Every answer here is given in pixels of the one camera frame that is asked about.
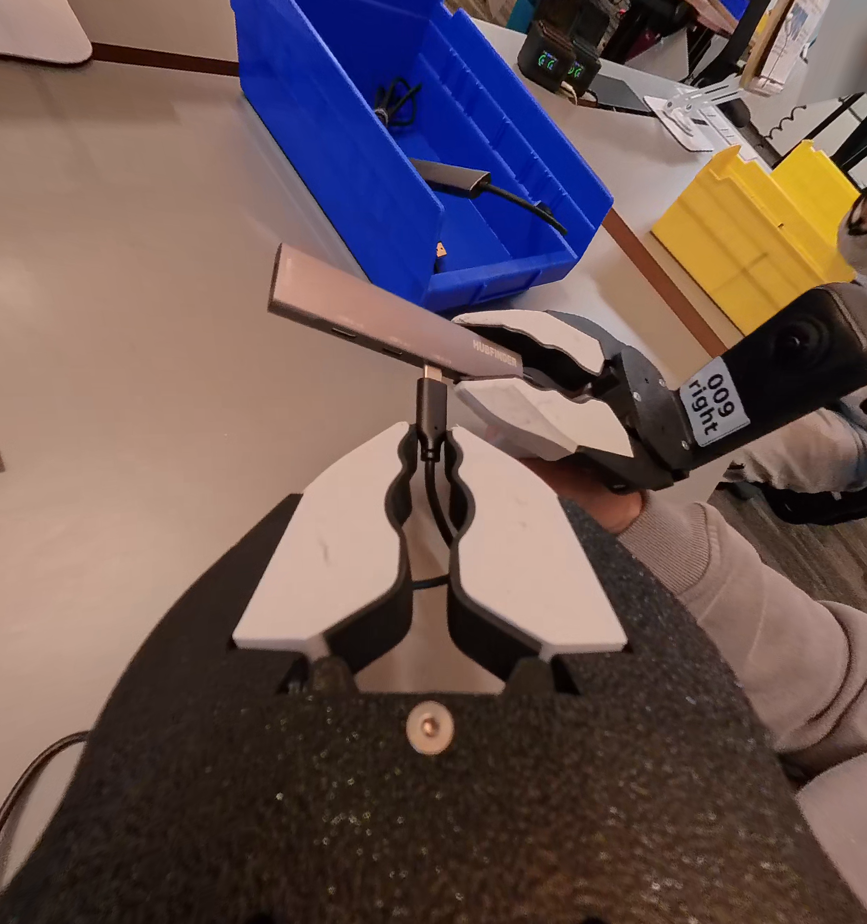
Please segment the blue plastic bin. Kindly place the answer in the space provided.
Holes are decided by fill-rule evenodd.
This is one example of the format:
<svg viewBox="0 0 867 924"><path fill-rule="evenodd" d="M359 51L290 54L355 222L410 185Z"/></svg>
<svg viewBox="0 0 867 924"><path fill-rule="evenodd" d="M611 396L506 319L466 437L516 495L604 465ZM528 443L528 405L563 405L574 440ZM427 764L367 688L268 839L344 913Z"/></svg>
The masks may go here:
<svg viewBox="0 0 867 924"><path fill-rule="evenodd" d="M562 280L584 256L612 195L465 12L231 7L245 98L370 282L449 314ZM488 171L567 236L492 195L434 191L409 158Z"/></svg>

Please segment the person's right hand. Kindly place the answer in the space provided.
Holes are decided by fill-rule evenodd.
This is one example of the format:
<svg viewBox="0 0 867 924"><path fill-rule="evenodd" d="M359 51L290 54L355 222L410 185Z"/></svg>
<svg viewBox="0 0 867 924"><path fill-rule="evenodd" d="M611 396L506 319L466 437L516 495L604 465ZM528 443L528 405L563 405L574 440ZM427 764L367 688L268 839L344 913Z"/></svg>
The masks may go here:
<svg viewBox="0 0 867 924"><path fill-rule="evenodd" d="M575 503L614 536L626 532L644 510L645 497L641 492L616 493L593 470L570 460L527 457L520 462L560 498Z"/></svg>

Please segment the person's trouser leg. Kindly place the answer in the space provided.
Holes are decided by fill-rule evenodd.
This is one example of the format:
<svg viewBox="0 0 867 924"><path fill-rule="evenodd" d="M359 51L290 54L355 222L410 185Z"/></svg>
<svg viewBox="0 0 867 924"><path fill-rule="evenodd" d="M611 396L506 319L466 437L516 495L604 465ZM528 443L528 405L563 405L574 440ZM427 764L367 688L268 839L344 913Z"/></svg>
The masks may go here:
<svg viewBox="0 0 867 924"><path fill-rule="evenodd" d="M746 445L722 481L812 494L867 488L867 396L843 398Z"/></svg>

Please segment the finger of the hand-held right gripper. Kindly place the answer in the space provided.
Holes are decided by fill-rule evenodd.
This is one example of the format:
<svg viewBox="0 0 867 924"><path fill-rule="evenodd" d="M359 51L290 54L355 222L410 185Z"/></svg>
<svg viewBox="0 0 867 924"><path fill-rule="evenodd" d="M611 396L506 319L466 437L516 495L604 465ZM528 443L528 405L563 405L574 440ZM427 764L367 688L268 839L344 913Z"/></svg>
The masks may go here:
<svg viewBox="0 0 867 924"><path fill-rule="evenodd" d="M578 401L520 378L466 380L453 394L476 419L469 430L513 458L555 462L588 451L635 458L624 424L600 400Z"/></svg>
<svg viewBox="0 0 867 924"><path fill-rule="evenodd" d="M607 361L600 339L549 311L475 311L452 322L518 353L524 368L547 377L597 377Z"/></svg>

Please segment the black battery charger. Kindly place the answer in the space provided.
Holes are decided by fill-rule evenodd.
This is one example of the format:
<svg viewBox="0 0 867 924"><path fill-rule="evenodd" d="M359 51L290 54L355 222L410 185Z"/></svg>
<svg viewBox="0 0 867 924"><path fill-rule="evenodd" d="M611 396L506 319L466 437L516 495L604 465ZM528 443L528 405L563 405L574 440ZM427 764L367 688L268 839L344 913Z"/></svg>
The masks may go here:
<svg viewBox="0 0 867 924"><path fill-rule="evenodd" d="M579 99L589 90L601 69L601 59L595 44L581 36L572 36L574 58L562 82L562 88Z"/></svg>
<svg viewBox="0 0 867 924"><path fill-rule="evenodd" d="M568 35L551 23L534 19L518 54L518 68L530 81L556 91L575 63L576 52Z"/></svg>

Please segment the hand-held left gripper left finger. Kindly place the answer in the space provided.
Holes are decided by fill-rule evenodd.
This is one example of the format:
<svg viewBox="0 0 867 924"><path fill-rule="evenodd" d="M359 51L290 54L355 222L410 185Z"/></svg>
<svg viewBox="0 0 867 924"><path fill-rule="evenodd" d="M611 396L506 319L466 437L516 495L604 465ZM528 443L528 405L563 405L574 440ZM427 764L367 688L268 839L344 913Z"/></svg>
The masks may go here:
<svg viewBox="0 0 867 924"><path fill-rule="evenodd" d="M413 475L414 428L399 422L314 479L233 630L236 647L335 656L357 674L403 641Z"/></svg>

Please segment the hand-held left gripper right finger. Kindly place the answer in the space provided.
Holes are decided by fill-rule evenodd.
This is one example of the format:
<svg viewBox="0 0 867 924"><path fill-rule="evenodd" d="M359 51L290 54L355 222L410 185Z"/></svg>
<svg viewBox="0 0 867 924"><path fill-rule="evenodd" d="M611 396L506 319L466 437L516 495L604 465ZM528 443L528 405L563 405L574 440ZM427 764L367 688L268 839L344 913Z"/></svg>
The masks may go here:
<svg viewBox="0 0 867 924"><path fill-rule="evenodd" d="M503 682L527 659L622 653L624 628L557 494L463 427L444 446L456 647Z"/></svg>

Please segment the person's right forearm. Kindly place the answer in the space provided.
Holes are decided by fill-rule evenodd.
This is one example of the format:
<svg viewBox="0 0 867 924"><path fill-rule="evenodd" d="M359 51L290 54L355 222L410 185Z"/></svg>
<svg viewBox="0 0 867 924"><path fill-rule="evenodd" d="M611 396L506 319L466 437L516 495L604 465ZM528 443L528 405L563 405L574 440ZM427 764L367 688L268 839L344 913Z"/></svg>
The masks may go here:
<svg viewBox="0 0 867 924"><path fill-rule="evenodd" d="M713 641L777 752L809 774L867 770L867 613L809 597L705 503L646 494L620 540Z"/></svg>

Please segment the flat black tablet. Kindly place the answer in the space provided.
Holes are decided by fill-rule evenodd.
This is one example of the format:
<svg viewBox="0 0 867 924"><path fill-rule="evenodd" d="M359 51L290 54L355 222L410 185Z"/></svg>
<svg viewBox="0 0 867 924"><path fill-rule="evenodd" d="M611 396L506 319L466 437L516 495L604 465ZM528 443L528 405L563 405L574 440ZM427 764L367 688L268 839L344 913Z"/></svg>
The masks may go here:
<svg viewBox="0 0 867 924"><path fill-rule="evenodd" d="M655 117L647 103L623 80L598 74L590 83L587 93L601 110Z"/></svg>

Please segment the yellow plastic bin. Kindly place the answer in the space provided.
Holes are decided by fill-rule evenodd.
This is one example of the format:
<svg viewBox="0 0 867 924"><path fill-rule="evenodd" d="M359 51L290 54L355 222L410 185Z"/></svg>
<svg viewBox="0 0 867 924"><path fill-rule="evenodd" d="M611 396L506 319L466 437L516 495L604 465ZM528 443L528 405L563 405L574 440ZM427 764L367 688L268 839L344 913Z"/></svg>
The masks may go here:
<svg viewBox="0 0 867 924"><path fill-rule="evenodd" d="M837 225L859 190L832 159L802 141L772 171L776 186L815 225Z"/></svg>
<svg viewBox="0 0 867 924"><path fill-rule="evenodd" d="M855 278L838 248L843 218L813 224L772 171L741 147L718 152L651 229L744 335L809 289Z"/></svg>

